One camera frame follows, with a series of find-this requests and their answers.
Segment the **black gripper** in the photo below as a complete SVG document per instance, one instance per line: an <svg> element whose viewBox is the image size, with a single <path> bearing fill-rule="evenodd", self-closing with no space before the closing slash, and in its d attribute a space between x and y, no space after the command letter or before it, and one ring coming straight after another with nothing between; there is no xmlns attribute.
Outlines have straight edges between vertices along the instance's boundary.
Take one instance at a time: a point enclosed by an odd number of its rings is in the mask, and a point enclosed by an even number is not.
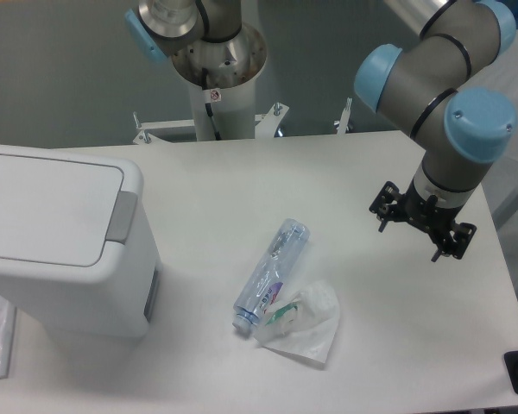
<svg viewBox="0 0 518 414"><path fill-rule="evenodd" d="M378 231L383 232L388 223L405 222L425 232L436 245L431 262L441 256L461 260L469 247L477 226L472 223L456 223L455 218L462 206L445 208L436 201L428 201L417 192L411 182L402 196L399 188L387 181L369 207L369 212L380 222Z"/></svg>

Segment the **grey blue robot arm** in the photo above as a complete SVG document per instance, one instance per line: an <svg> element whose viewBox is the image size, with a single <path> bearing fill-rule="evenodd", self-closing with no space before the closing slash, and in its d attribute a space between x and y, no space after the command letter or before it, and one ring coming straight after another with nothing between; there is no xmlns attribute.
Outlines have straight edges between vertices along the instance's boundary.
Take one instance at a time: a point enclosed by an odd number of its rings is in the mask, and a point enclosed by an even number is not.
<svg viewBox="0 0 518 414"><path fill-rule="evenodd" d="M424 149L408 189L393 183L370 206L381 223L426 233L437 256L461 259L475 235L458 213L515 132L514 105L465 83L511 46L516 23L497 1L392 1L418 35L409 51L384 44L360 65L354 92ZM141 1L124 16L141 51L170 60L188 85L201 141L255 138L255 82L267 48L238 1Z"/></svg>

